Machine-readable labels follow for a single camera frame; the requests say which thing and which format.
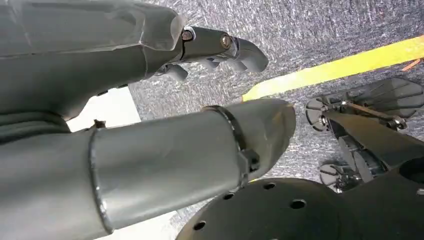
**black circular base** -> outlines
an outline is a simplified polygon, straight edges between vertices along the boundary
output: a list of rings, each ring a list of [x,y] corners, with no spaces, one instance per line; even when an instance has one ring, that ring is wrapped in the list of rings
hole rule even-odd
[[[268,178],[216,197],[177,240],[356,240],[339,195],[317,182]]]

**gray carpet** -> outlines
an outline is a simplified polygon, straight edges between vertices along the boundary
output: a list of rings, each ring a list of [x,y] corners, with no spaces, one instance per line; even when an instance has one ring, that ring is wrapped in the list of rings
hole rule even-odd
[[[240,100],[256,83],[424,34],[422,0],[149,0],[173,8],[193,26],[227,31],[259,46],[269,58],[262,73],[235,73],[223,64],[207,71],[187,64],[186,82],[152,77],[129,86],[142,120],[198,111],[211,104]],[[318,180],[318,166],[340,159],[335,139],[310,128],[306,102],[315,95],[350,89],[392,76],[424,84],[424,64],[408,72],[399,64],[273,96],[294,103],[296,133],[291,145],[265,177]],[[424,139],[424,115],[408,121],[406,133]],[[179,230],[203,204],[178,211]]]

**bolt head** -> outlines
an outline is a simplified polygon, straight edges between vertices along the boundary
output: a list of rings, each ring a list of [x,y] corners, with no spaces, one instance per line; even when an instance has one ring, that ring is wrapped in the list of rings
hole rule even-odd
[[[229,49],[230,45],[231,45],[231,37],[224,34],[221,37],[221,45],[225,48],[225,49]]]
[[[192,34],[192,32],[191,31],[183,31],[182,32],[182,34],[181,34],[181,38],[182,38],[182,40],[184,40],[184,41],[190,41],[190,40],[192,40],[193,39],[193,34]]]

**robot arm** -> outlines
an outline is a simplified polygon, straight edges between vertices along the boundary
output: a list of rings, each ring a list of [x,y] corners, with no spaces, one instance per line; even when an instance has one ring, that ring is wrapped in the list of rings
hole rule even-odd
[[[137,3],[128,11],[116,11],[114,2],[119,3],[23,1],[19,10],[39,18],[52,14],[49,9],[63,10],[58,10],[57,24],[63,14],[81,10],[80,17],[88,18],[87,12],[95,16],[106,9],[113,13],[107,16],[125,23],[148,10],[139,15],[146,23],[155,14],[157,22],[153,22],[158,29],[173,23],[165,21],[158,26],[164,19],[174,19],[169,10]],[[17,9],[14,3],[8,4]],[[102,23],[99,30],[105,27]],[[119,33],[121,29],[113,24],[117,23],[107,24],[110,31]],[[62,29],[52,31],[60,33]],[[183,116],[71,133],[65,121],[76,117],[90,97],[154,74],[172,73],[182,79],[180,73],[184,72],[176,68],[180,63],[201,61],[216,66],[229,61],[248,71],[263,71],[268,64],[253,43],[222,31],[180,30],[172,47],[160,41],[165,39],[160,32],[144,33],[143,44],[90,45],[95,50],[85,46],[58,51],[57,44],[64,36],[57,34],[54,39],[59,40],[52,40],[53,46],[29,38],[33,48],[0,59],[1,239],[102,237],[241,188],[266,173],[285,151],[296,121],[293,107],[280,99],[228,108],[210,106]],[[162,44],[147,41],[147,33]],[[34,46],[51,51],[38,52]]]

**yellow floor line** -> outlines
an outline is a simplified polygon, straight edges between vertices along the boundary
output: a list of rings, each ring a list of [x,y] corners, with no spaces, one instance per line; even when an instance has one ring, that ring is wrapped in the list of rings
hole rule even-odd
[[[424,35],[278,76],[253,86],[243,101],[424,58]]]

